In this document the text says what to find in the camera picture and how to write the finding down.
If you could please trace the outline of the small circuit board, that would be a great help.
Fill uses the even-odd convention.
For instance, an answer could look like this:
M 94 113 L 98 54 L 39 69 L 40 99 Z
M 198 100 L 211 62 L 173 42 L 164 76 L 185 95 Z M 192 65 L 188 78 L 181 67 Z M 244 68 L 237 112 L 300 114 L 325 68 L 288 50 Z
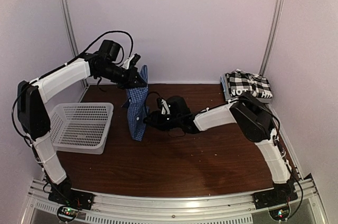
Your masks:
M 269 210 L 269 215 L 274 221 L 284 221 L 290 215 L 289 207 L 273 208 Z
M 79 213 L 78 209 L 73 209 L 68 206 L 60 206 L 57 209 L 57 217 L 63 222 L 73 221 Z

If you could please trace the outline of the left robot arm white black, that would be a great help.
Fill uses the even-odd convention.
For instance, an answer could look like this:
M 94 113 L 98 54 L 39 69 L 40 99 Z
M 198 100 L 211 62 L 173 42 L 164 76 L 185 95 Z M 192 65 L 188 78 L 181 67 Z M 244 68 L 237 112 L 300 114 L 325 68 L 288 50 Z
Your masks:
M 140 55 L 135 53 L 118 66 L 100 52 L 83 52 L 65 64 L 31 81 L 17 86 L 17 97 L 12 106 L 12 118 L 17 118 L 23 132 L 20 136 L 32 148 L 48 182 L 58 186 L 55 196 L 65 205 L 76 200 L 76 193 L 64 185 L 67 174 L 53 147 L 50 116 L 46 104 L 71 85 L 90 77 L 105 78 L 120 89 L 145 87 L 136 67 Z

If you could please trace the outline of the black white plaid shirt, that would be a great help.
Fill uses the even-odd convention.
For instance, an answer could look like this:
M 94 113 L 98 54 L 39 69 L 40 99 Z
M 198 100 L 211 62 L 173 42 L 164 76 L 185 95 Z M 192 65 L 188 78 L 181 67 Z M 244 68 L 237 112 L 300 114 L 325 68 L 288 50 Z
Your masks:
M 228 91 L 231 97 L 237 97 L 245 92 L 256 98 L 272 99 L 273 93 L 267 78 L 237 69 L 226 73 Z

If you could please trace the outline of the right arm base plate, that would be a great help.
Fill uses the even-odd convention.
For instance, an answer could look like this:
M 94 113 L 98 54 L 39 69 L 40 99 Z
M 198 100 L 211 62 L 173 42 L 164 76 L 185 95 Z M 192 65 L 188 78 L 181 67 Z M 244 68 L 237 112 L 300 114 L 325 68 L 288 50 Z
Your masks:
M 298 195 L 295 191 L 287 192 L 285 190 L 271 189 L 253 194 L 255 208 L 271 208 L 279 205 L 286 205 L 290 201 L 297 200 Z

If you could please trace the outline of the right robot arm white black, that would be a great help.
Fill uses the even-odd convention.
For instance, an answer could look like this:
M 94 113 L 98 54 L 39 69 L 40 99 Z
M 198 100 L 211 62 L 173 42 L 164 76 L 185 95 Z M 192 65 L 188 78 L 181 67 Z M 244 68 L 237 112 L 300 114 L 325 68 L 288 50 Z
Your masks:
M 257 98 L 243 94 L 213 108 L 191 112 L 185 99 L 173 96 L 157 99 L 158 110 L 146 112 L 143 122 L 161 131 L 179 128 L 187 134 L 198 134 L 210 128 L 236 123 L 244 137 L 253 142 L 266 161 L 274 189 L 271 199 L 283 203 L 293 191 L 292 168 L 279 141 L 275 117 Z

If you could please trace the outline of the left small circuit board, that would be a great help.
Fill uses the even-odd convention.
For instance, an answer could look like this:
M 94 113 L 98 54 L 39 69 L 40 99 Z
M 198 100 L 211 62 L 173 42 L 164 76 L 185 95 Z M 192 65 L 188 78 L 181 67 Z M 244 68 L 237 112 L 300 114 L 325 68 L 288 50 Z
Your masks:
M 60 206 L 57 209 L 57 217 L 63 222 L 73 221 L 79 213 L 78 209 L 73 209 L 68 206 Z

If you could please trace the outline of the white perforated plastic basket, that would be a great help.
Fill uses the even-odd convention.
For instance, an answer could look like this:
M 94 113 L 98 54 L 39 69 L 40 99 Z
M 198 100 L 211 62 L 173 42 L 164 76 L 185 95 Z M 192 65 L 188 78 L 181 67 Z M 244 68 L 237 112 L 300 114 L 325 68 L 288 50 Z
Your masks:
M 50 113 L 56 151 L 100 155 L 104 152 L 114 106 L 109 102 L 59 104 Z

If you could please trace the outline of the aluminium frame post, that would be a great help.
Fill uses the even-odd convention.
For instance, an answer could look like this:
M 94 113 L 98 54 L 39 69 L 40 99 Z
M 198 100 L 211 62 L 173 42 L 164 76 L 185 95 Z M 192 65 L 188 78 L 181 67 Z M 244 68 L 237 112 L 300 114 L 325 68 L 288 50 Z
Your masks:
M 273 17 L 272 17 L 272 21 L 271 21 L 268 40 L 267 40 L 265 53 L 264 53 L 262 63 L 261 63 L 261 66 L 260 66 L 260 71 L 259 71 L 259 73 L 262 76 L 267 71 L 269 59 L 270 59 L 270 56 L 271 56 L 271 53 L 272 53 L 272 50 L 273 50 L 273 46 L 274 46 L 275 38 L 276 38 L 276 35 L 277 35 L 277 30 L 278 30 L 281 14 L 282 14 L 283 7 L 284 7 L 284 1 L 285 0 L 275 0 L 274 12 L 273 12 Z
M 70 15 L 70 10 L 69 10 L 68 0 L 60 0 L 60 3 L 61 3 L 63 19 L 64 19 L 65 29 L 66 29 L 67 37 L 69 40 L 70 48 L 71 48 L 73 56 L 76 57 L 78 55 L 78 47 L 77 47 L 76 38 L 74 35 L 73 26 L 71 22 L 71 15 Z

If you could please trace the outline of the front aluminium rail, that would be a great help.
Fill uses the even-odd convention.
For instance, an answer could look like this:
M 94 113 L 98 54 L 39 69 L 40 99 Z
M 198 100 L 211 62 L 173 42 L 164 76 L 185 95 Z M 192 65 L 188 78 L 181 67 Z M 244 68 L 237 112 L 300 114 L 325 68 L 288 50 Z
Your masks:
M 59 205 L 48 200 L 44 184 L 33 179 L 18 223 L 62 223 L 56 217 Z M 302 180 L 300 184 L 304 193 L 302 204 L 294 213 L 301 199 L 296 184 L 299 199 L 289 203 L 294 215 L 281 223 L 329 223 L 314 181 Z M 279 223 L 271 217 L 270 208 L 255 206 L 255 192 L 263 190 L 188 198 L 91 192 L 94 196 L 91 210 L 82 210 L 70 223 Z M 48 214 L 44 215 L 47 217 L 44 221 L 38 220 L 38 213 L 42 212 Z

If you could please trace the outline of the right aluminium frame post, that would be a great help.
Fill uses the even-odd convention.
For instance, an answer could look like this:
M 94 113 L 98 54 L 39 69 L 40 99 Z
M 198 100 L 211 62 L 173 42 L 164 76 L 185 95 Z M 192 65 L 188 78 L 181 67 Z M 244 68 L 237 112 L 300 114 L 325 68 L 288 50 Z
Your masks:
M 270 56 L 271 56 L 271 53 L 272 53 L 272 50 L 273 50 L 273 46 L 274 46 L 275 38 L 276 38 L 276 35 L 277 35 L 277 30 L 278 30 L 281 14 L 282 14 L 283 7 L 284 7 L 284 1 L 285 0 L 275 0 L 274 12 L 273 12 L 273 17 L 272 17 L 272 21 L 271 21 L 268 40 L 267 40 L 265 53 L 264 53 L 262 63 L 261 63 L 261 66 L 260 66 L 260 71 L 259 71 L 259 73 L 262 76 L 267 71 L 269 59 L 270 59 Z

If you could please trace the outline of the left aluminium frame post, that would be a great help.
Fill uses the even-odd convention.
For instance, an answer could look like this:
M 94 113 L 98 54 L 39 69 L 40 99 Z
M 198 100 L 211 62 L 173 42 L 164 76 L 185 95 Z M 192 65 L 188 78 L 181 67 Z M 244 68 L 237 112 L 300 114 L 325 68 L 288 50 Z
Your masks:
M 77 47 L 76 38 L 74 35 L 73 26 L 71 22 L 71 15 L 70 15 L 70 10 L 69 10 L 68 0 L 60 0 L 60 3 L 61 3 L 63 19 L 64 19 L 65 29 L 66 29 L 67 37 L 69 40 L 70 48 L 71 48 L 73 56 L 76 57 L 78 55 L 78 47 Z

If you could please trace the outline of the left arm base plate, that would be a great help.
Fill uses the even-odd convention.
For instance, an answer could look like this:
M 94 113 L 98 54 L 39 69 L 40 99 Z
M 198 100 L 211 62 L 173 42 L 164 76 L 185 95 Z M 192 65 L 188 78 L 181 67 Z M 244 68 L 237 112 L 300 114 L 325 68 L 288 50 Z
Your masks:
M 79 210 L 91 210 L 94 195 L 71 188 L 52 189 L 48 200 Z

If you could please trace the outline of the blue checked shirt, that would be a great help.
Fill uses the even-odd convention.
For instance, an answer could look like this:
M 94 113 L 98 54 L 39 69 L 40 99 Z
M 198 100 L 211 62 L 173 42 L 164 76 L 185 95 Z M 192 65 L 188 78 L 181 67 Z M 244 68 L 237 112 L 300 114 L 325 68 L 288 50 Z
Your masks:
M 127 109 L 128 127 L 133 140 L 141 142 L 146 130 L 146 124 L 143 122 L 147 116 L 148 108 L 145 101 L 148 95 L 148 67 L 143 65 L 140 70 L 140 76 L 146 82 L 145 87 L 127 89 L 127 100 L 122 105 Z

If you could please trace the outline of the right small circuit board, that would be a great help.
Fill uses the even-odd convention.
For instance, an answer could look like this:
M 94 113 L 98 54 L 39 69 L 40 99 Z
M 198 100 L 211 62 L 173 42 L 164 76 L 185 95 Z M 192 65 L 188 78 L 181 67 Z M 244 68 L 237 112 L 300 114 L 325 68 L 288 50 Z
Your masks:
M 273 208 L 269 210 L 269 215 L 274 221 L 284 221 L 290 215 L 289 207 Z

